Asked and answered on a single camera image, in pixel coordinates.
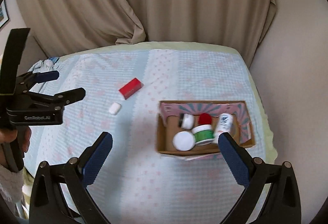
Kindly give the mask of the patterned blue pink blanket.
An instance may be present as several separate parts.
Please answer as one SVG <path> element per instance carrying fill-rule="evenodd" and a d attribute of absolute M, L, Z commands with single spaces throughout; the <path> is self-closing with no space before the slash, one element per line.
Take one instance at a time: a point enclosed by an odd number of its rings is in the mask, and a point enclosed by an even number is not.
<path fill-rule="evenodd" d="M 255 132 L 252 156 L 265 157 L 262 117 L 248 69 L 238 54 L 134 50 L 82 54 L 57 61 L 59 78 L 35 87 L 53 95 L 82 87 L 85 98 L 65 108 L 59 126 L 34 127 L 25 157 L 35 174 L 41 161 L 66 162 L 107 131 L 113 148 L 88 190 L 111 223 L 219 223 L 243 188 L 220 155 L 184 161 L 155 149 L 162 100 L 243 100 Z M 127 100 L 119 89 L 138 78 Z M 108 112 L 121 104 L 117 115 Z"/>

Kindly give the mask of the red round lid jar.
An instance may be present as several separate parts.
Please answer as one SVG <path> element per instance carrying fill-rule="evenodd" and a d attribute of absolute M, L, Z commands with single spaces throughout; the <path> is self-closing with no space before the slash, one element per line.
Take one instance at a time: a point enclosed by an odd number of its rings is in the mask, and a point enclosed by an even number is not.
<path fill-rule="evenodd" d="M 199 125 L 211 125 L 212 124 L 212 117 L 208 113 L 201 113 L 198 118 Z"/>

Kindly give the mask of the white medicine bottle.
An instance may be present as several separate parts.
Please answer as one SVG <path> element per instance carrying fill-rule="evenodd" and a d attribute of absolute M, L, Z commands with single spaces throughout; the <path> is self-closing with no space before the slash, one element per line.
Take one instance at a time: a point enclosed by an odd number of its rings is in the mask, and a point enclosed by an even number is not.
<path fill-rule="evenodd" d="M 218 122 L 216 124 L 215 130 L 214 130 L 214 139 L 213 143 L 218 144 L 219 136 L 223 133 L 231 133 L 231 129 L 233 126 L 233 115 L 229 113 L 222 113 L 219 116 Z"/>

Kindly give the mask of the beige curtain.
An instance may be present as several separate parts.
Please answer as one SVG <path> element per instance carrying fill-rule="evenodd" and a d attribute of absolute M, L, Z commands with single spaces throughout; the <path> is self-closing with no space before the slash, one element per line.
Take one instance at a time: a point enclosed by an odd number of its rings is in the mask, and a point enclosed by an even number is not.
<path fill-rule="evenodd" d="M 144 41 L 236 49 L 247 65 L 276 12 L 275 0 L 17 0 L 45 54 Z"/>

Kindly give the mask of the framed picture on wall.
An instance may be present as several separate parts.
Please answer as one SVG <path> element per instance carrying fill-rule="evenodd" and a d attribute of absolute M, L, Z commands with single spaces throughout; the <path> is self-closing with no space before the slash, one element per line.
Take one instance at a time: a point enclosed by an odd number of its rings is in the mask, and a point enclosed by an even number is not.
<path fill-rule="evenodd" d="M 6 9 L 6 1 L 3 0 L 0 6 L 0 28 L 2 28 L 9 21 L 9 16 Z"/>

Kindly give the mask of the red rectangular box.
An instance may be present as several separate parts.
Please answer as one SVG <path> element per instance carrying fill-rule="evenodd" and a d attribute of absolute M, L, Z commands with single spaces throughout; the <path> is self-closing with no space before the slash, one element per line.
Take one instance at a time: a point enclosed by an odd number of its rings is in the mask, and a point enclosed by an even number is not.
<path fill-rule="evenodd" d="M 129 81 L 127 84 L 125 84 L 123 87 L 119 89 L 120 94 L 123 96 L 125 100 L 127 100 L 129 97 L 131 97 L 134 93 L 140 90 L 140 88 L 143 87 L 143 84 L 141 81 L 138 80 L 138 78 L 133 78 L 131 81 Z"/>

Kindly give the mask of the white round lid jar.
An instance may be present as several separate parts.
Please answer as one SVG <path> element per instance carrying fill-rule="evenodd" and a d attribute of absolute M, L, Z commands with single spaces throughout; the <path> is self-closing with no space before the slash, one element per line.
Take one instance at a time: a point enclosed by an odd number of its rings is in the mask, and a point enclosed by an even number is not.
<path fill-rule="evenodd" d="M 173 146 L 179 151 L 189 151 L 195 146 L 195 137 L 189 131 L 178 132 L 172 140 Z"/>

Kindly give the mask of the cardboard box with pink flaps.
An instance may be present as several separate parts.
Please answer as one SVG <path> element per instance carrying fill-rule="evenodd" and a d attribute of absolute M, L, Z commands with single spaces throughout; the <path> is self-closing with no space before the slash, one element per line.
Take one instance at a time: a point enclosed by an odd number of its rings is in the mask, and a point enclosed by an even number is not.
<path fill-rule="evenodd" d="M 245 101 L 159 102 L 156 150 L 160 154 L 183 160 L 218 154 L 218 137 L 223 132 L 244 148 L 255 145 Z"/>

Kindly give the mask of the white jar with black lid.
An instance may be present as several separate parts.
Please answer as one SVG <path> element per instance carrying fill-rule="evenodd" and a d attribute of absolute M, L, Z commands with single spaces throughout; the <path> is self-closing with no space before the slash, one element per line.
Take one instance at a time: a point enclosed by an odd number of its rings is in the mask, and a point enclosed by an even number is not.
<path fill-rule="evenodd" d="M 191 114 L 181 113 L 179 117 L 179 127 L 185 130 L 191 130 L 195 123 L 195 117 Z"/>

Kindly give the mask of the crumpled white blue cloth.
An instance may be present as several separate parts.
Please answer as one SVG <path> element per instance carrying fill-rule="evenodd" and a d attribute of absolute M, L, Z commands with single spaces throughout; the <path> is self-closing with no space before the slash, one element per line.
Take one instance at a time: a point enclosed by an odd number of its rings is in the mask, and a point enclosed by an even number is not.
<path fill-rule="evenodd" d="M 45 60 L 39 60 L 29 68 L 28 72 L 45 73 L 48 71 L 53 71 L 57 68 L 57 61 L 59 61 L 59 57 L 51 57 Z"/>

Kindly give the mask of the small white case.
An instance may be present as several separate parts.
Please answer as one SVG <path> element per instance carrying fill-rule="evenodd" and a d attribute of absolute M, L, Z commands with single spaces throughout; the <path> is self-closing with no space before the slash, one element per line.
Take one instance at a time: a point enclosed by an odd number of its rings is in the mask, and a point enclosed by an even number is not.
<path fill-rule="evenodd" d="M 109 107 L 108 112 L 111 115 L 117 115 L 117 113 L 120 111 L 121 107 L 122 107 L 121 104 L 119 104 L 117 102 L 113 102 L 111 104 L 111 106 Z"/>

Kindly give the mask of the green labelled white jar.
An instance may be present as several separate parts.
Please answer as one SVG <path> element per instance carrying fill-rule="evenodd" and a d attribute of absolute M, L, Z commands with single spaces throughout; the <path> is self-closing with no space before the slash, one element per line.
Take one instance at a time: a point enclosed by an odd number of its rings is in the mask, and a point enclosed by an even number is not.
<path fill-rule="evenodd" d="M 196 146 L 207 145 L 213 142 L 214 135 L 212 125 L 199 125 L 191 131 L 195 137 Z"/>

